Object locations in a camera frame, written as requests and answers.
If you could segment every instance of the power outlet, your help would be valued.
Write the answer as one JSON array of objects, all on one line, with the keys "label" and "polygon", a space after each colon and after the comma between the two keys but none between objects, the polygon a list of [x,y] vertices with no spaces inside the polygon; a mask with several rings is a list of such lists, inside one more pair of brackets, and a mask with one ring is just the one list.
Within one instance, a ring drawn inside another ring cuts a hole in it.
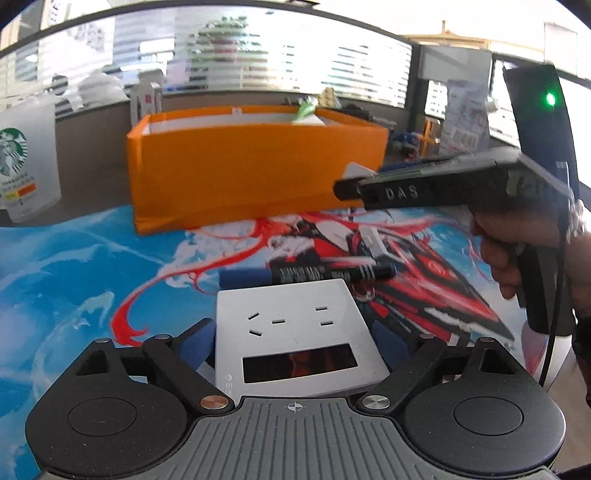
[{"label": "power outlet", "polygon": [[341,279],[217,295],[216,386],[243,395],[353,393],[388,376]]}]

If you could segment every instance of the hand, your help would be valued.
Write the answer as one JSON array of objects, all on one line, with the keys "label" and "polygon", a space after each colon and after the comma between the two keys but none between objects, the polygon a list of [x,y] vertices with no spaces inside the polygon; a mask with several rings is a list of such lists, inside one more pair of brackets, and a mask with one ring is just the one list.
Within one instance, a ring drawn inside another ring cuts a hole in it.
[{"label": "hand", "polygon": [[[498,282],[503,297],[513,298],[521,285],[521,273],[500,242],[556,248],[557,211],[549,208],[508,213],[473,212],[473,215],[472,233],[483,236],[480,255],[491,266],[492,278]],[[567,244],[565,273],[577,317],[591,316],[591,233],[573,238]]]}]

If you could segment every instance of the black marker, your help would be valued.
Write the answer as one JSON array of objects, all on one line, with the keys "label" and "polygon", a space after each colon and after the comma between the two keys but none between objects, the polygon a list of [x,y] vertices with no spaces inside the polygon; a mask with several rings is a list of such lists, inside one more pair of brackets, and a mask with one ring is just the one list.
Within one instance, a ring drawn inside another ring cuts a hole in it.
[{"label": "black marker", "polygon": [[267,287],[342,278],[347,283],[389,280],[396,275],[394,264],[357,265],[347,268],[313,267],[223,268],[219,271],[221,290]]}]

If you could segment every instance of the gray base plate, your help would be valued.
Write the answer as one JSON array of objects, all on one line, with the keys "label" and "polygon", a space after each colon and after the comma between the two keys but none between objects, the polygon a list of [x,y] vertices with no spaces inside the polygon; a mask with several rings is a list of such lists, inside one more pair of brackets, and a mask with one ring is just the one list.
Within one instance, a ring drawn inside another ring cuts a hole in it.
[{"label": "gray base plate", "polygon": [[[49,473],[41,478],[59,479]],[[471,477],[454,475],[426,462],[408,447],[391,421],[354,412],[342,398],[295,401],[247,398],[234,413],[199,420],[187,442],[174,455],[128,478],[461,480]],[[516,478],[556,479],[545,468]]]}]

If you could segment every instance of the mouse pad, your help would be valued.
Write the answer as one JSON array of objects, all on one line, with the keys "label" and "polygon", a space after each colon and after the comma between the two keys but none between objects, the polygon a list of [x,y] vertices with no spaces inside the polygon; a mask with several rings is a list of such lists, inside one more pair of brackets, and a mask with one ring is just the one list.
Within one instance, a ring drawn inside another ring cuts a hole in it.
[{"label": "mouse pad", "polygon": [[368,227],[398,274],[352,289],[366,320],[398,322],[408,332],[402,343],[415,332],[455,345],[495,336],[535,370],[545,339],[527,329],[516,300],[501,297],[467,224],[440,210],[313,212],[138,237],[125,206],[48,227],[2,228],[0,478],[38,474],[27,414],[93,339],[140,345],[215,318],[220,267],[367,262]]}]

